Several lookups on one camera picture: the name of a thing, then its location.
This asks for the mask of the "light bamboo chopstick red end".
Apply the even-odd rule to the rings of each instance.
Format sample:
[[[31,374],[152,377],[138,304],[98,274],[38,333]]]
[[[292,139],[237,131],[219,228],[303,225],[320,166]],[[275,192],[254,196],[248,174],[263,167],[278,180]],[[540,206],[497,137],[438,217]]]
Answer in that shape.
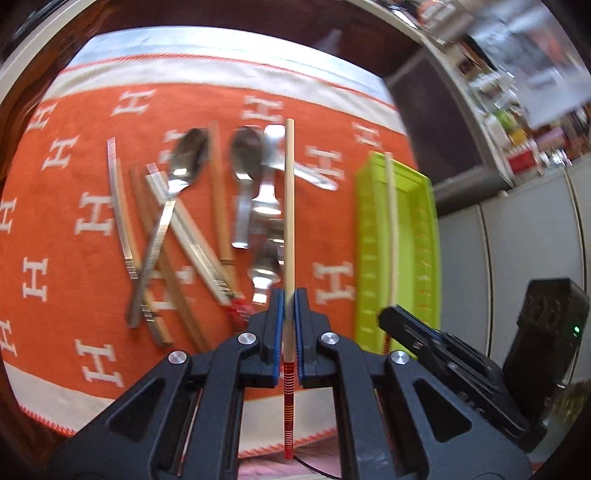
[[[294,457],[294,375],[296,375],[296,329],[294,329],[294,290],[296,289],[296,139],[294,119],[286,121],[284,141],[284,320],[283,320],[283,451]]]

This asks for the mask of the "large steel spoon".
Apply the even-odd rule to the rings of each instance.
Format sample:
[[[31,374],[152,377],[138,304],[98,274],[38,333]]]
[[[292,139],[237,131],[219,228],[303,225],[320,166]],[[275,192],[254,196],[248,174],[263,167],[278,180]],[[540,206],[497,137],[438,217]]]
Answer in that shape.
[[[171,222],[172,214],[180,192],[189,187],[204,166],[208,151],[209,133],[207,128],[191,128],[176,143],[168,161],[167,183],[164,204],[152,228],[142,258],[138,279],[134,283],[127,309],[127,325],[137,328],[142,316],[143,295],[150,280],[151,272],[159,258],[162,244]]]

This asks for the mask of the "brown wooden chopstick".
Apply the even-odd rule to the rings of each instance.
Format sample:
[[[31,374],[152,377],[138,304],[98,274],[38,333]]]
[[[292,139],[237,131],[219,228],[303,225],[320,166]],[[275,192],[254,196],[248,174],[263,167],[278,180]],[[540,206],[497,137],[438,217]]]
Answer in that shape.
[[[138,167],[133,167],[131,169],[129,172],[129,179],[141,225],[145,236],[148,237],[151,234],[152,229],[156,226],[156,216],[160,213],[160,209],[158,208],[154,196],[148,192],[146,181],[143,179],[143,175],[140,173]],[[162,251],[160,252],[159,259],[156,263],[155,272],[159,273],[163,280],[165,290],[170,296],[171,304],[176,310],[177,317],[179,318],[184,333],[188,337],[191,345],[197,352],[211,350],[211,346],[209,346],[204,333],[201,332],[198,320],[191,310],[189,301],[182,291],[181,282],[172,268],[169,259],[169,242],[167,240],[163,243]],[[156,305],[156,300],[151,287],[147,288],[146,294],[149,300],[148,305],[150,310],[158,317],[158,320],[156,321],[158,332],[165,333],[165,344],[169,345],[172,343],[172,340],[166,329],[166,323],[162,320],[162,314],[166,309]]]
[[[127,229],[128,229],[129,240],[131,242],[131,248],[133,251],[134,263],[136,266],[137,277],[138,277],[139,269],[141,266],[140,252],[139,252],[136,242],[135,242],[133,228],[132,228],[131,220],[130,220],[130,217],[128,214],[126,195],[125,195],[125,191],[124,191],[123,178],[122,178],[122,172],[121,172],[119,160],[118,160],[118,164],[119,164],[119,180],[121,182],[121,186],[123,189],[122,202],[123,202],[123,209],[124,209],[124,215],[125,215],[125,222],[126,222]],[[144,303],[142,306],[142,316],[143,316],[143,319],[147,323],[150,334],[152,335],[152,339],[154,340],[154,342],[158,346],[169,346],[172,344],[172,337],[171,337],[169,330],[167,329],[163,319],[158,315],[158,311],[155,308],[155,302],[154,302],[153,296],[149,290],[146,290],[145,294],[144,294]]]

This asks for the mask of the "green plastic utensil tray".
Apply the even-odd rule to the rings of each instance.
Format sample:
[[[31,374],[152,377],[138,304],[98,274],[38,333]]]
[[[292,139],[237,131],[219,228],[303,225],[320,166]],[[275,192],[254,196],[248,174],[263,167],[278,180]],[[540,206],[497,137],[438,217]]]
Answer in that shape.
[[[429,326],[441,324],[438,217],[429,178],[394,161],[398,206],[397,304]],[[363,350],[381,354],[386,334],[378,316],[390,306],[390,231],[385,156],[372,152],[356,172],[356,326]]]

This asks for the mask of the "dark metal chopstick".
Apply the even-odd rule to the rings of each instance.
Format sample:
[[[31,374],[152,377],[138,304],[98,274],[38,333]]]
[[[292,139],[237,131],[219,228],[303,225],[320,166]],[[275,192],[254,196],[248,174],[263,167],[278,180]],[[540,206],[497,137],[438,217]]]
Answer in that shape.
[[[123,209],[123,189],[119,180],[119,164],[116,154],[116,139],[111,137],[106,142],[107,171],[112,200],[112,208],[117,228],[119,245],[123,256],[124,265],[129,278],[137,279],[137,270],[134,263],[133,251],[129,240],[128,229],[125,222]]]

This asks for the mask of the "orange H-pattern blanket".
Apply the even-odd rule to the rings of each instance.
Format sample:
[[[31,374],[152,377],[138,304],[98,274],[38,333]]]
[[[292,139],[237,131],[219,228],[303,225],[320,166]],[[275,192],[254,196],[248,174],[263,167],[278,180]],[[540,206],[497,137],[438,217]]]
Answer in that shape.
[[[335,182],[295,184],[297,284],[332,327],[356,326],[355,178],[370,152],[415,165],[382,81],[352,64],[273,37],[167,27],[103,34],[57,76],[13,157],[1,196],[1,355],[20,409],[72,435],[164,357],[131,329],[132,290],[107,172],[116,139],[140,254],[145,234],[129,179],[165,170],[189,129],[218,123],[229,228],[238,183],[230,143],[242,126],[294,119],[295,158]],[[215,254],[211,165],[176,206]]]

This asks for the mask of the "steel fork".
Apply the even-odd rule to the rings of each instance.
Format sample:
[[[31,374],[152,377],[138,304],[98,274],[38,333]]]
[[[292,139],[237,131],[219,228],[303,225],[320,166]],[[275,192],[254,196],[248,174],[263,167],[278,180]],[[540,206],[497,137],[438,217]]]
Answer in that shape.
[[[283,272],[283,219],[280,218],[280,202],[274,196],[273,184],[260,185],[252,203],[256,220],[256,255],[249,268],[249,279],[253,287],[252,303],[263,306]]]

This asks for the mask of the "dark steel spoon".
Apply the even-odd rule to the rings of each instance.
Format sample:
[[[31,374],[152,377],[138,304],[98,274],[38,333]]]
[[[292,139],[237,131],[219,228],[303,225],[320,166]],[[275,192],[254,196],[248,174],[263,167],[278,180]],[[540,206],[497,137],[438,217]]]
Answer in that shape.
[[[252,210],[253,187],[260,178],[263,159],[263,139],[260,130],[242,126],[235,130],[230,143],[230,162],[238,183],[235,229],[231,246],[249,248],[249,220]]]

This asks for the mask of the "pale chopstick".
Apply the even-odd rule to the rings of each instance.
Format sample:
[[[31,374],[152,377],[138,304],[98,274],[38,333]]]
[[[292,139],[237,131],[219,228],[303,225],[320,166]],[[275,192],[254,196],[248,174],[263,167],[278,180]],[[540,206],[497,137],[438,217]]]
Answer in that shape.
[[[394,176],[394,158],[385,153],[385,171],[388,190],[388,212],[390,231],[390,295],[389,304],[394,306],[398,300],[398,206],[396,177]]]

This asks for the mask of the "grey cabinet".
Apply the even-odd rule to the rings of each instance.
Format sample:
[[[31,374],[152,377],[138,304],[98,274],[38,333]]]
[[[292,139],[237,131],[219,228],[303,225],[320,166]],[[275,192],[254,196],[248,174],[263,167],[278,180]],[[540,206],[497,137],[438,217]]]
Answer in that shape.
[[[441,327],[496,363],[517,333],[529,282],[590,287],[590,159],[439,220]]]

